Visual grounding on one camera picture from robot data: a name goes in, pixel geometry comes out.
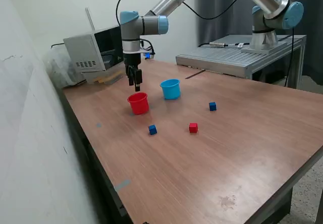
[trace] small cube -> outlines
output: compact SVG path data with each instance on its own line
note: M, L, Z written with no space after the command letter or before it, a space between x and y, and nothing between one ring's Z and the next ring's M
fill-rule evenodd
M197 133L197 123L190 123L190 133Z
M149 133L151 135L157 134L157 129L156 129L156 126L155 125L149 126L148 128L149 128Z
M217 104L215 102L210 102L209 106L210 106L210 111L217 110Z

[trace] red cube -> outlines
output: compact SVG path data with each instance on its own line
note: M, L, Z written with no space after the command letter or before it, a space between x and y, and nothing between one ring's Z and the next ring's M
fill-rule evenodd
M197 133L197 123L190 123L190 133Z

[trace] speckled floor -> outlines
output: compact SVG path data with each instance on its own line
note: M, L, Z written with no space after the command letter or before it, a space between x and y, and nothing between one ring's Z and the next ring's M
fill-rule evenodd
M303 76L301 89L323 94L323 86L315 84L311 78ZM323 158L295 185L292 209L281 224L315 223L320 196L323 189Z

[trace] metal workbench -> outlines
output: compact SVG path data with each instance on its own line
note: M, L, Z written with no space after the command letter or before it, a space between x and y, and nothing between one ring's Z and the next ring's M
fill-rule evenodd
M225 44L240 42L250 43L251 38L252 35L229 35L216 40L215 42ZM292 37L286 38L286 35L279 35L278 40L286 42L286 44L270 54L241 52L241 49L237 47L219 48L211 45L204 45L189 53L176 56L176 62L178 65L252 79L252 74L290 54L292 49ZM293 64L288 80L288 87L290 88L298 88L300 85L305 45L306 35L295 35Z

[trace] blue cup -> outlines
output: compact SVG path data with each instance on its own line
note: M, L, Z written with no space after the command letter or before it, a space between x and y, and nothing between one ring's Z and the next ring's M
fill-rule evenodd
M180 81L178 79L168 79L160 84L163 89L165 99L177 99L181 96Z

